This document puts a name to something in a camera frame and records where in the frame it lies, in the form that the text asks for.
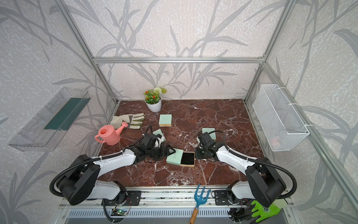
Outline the mint drawer jewelry box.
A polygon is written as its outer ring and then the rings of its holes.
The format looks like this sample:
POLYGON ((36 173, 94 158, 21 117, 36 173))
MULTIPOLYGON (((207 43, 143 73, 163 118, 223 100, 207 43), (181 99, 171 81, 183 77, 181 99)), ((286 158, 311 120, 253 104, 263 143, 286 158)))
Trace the mint drawer jewelry box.
POLYGON ((175 153, 167 157, 166 162, 172 165, 181 167, 194 167, 195 166, 195 152, 184 151, 174 148, 175 153))

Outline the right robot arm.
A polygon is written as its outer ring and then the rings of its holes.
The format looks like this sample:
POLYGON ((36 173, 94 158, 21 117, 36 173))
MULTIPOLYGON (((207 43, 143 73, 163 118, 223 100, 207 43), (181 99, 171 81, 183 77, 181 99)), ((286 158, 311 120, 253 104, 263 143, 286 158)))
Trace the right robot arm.
POLYGON ((253 199, 264 207, 270 207, 286 190, 285 182, 268 158, 247 157, 223 142, 215 142, 209 133, 201 133, 197 139, 197 159, 212 159, 226 163, 247 177, 247 181, 235 181, 227 187, 230 203, 239 204, 244 199, 253 199))

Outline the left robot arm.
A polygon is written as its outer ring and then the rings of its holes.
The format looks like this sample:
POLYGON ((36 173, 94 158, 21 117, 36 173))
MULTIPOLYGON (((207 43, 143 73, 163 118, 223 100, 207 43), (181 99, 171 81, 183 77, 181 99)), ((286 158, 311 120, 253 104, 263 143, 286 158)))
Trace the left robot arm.
POLYGON ((160 134, 147 133, 118 153, 98 157, 81 155, 51 181, 49 190, 55 196, 66 198, 70 205, 94 199, 123 203, 128 197, 126 188, 120 183, 100 181, 98 178, 146 158, 158 161, 174 154, 175 149, 163 144, 163 139, 160 134))

